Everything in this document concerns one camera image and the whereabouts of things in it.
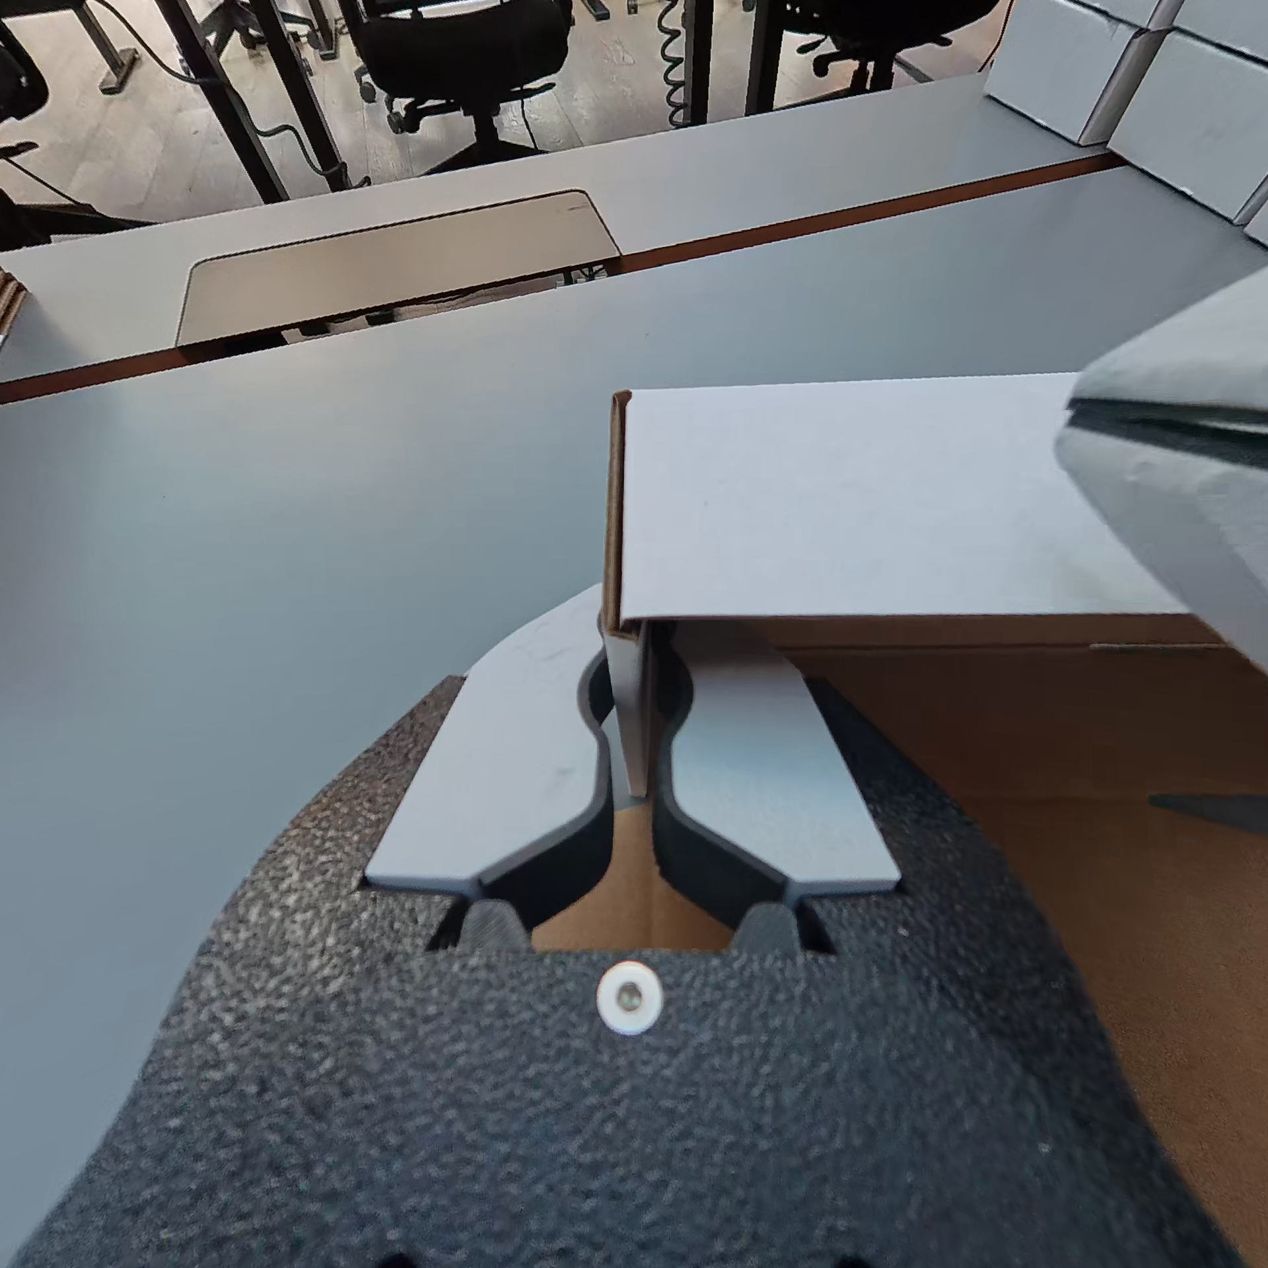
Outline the white cardboard box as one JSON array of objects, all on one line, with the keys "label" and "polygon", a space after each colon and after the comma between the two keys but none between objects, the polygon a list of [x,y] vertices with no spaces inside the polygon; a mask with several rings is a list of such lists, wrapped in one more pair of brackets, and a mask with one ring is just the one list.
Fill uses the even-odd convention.
[{"label": "white cardboard box", "polygon": [[[620,392],[606,604],[729,623],[805,677],[899,863],[815,898],[1049,1088],[1122,1194],[1193,1183],[1179,1265],[1266,1265],[1266,673],[1120,545],[1054,459],[1063,377]],[[560,948],[714,950],[652,811]]]}]

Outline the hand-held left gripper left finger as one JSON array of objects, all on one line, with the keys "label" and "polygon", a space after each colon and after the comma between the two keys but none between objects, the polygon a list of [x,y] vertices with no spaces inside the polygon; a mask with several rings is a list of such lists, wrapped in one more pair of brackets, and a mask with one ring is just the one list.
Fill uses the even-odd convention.
[{"label": "hand-held left gripper left finger", "polygon": [[492,647],[469,673],[363,880],[507,903],[525,929],[609,869],[612,712],[601,584]]}]

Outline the black framed desk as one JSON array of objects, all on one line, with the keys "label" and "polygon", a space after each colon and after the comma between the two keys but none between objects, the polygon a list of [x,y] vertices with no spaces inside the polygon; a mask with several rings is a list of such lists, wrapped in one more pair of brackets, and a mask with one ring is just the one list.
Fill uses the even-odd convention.
[{"label": "black framed desk", "polygon": [[[179,78],[193,84],[210,106],[232,154],[262,204],[283,204],[290,198],[262,146],[271,136],[292,136],[302,159],[329,191],[351,190],[351,177],[314,94],[310,74],[292,38],[292,28],[314,28],[315,52],[323,57],[336,52],[332,26],[324,21],[321,6],[310,11],[317,21],[303,15],[285,15],[278,2],[216,2],[219,18],[207,15],[205,20],[195,20],[188,2],[156,2],[156,8],[177,46],[185,67]],[[222,70],[219,51],[212,44],[219,28],[232,36],[232,15],[238,11],[248,15],[246,28],[260,36],[286,94],[292,118],[280,125],[262,127],[251,118],[246,101]]]},{"label": "black framed desk", "polygon": [[[686,127],[707,123],[714,2],[683,2],[683,118]],[[753,2],[753,32],[747,81],[747,115],[773,110],[785,38],[785,2]]]}]

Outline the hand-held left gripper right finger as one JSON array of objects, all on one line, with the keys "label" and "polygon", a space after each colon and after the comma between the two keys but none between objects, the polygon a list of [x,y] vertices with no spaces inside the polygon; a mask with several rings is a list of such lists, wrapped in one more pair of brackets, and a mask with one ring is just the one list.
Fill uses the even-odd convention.
[{"label": "hand-held left gripper right finger", "polygon": [[667,885],[728,929],[757,905],[894,893],[899,863],[793,664],[729,623],[680,623],[658,654]]}]

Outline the black office chair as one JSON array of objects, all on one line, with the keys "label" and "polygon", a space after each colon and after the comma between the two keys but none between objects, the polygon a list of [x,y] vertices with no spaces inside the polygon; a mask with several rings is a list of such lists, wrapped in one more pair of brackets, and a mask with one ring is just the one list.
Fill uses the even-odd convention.
[{"label": "black office chair", "polygon": [[785,34],[810,36],[799,55],[830,40],[832,51],[814,55],[814,74],[824,78],[839,63],[854,63],[846,97],[894,87],[899,52],[923,46],[949,46],[952,34],[987,18],[997,2],[780,2]]},{"label": "black office chair", "polygon": [[[47,101],[49,92],[39,66],[9,28],[1,26],[1,123],[27,119],[43,110]],[[54,195],[58,201],[18,204],[1,191],[1,252],[46,247],[53,244],[54,237],[89,237],[150,226],[147,220],[103,213],[96,207],[54,190],[17,160],[29,152],[35,152],[35,142],[1,146],[1,162],[39,183]]]},{"label": "black office chair", "polygon": [[363,78],[384,97],[393,134],[418,134],[426,118],[463,115],[473,143],[427,167],[463,167],[539,156],[498,134],[507,104],[551,92],[564,67],[571,2],[479,2],[437,15],[436,2],[339,2]]}]

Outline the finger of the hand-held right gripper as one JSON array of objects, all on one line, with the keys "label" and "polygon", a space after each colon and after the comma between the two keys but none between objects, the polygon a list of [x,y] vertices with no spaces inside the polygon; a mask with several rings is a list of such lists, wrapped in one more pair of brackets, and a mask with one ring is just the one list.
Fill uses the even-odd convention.
[{"label": "finger of the hand-held right gripper", "polygon": [[1071,411],[1054,457],[1132,558],[1266,671],[1266,416]]},{"label": "finger of the hand-held right gripper", "polygon": [[1266,271],[1098,356],[1066,408],[1116,421],[1266,429]]}]

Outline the stack of folded white cartons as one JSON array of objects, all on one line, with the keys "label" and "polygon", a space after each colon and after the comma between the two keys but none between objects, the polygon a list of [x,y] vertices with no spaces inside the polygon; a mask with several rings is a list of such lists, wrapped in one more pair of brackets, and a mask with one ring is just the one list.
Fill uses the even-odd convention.
[{"label": "stack of folded white cartons", "polygon": [[1266,244],[1266,2],[1017,2],[985,94]]}]

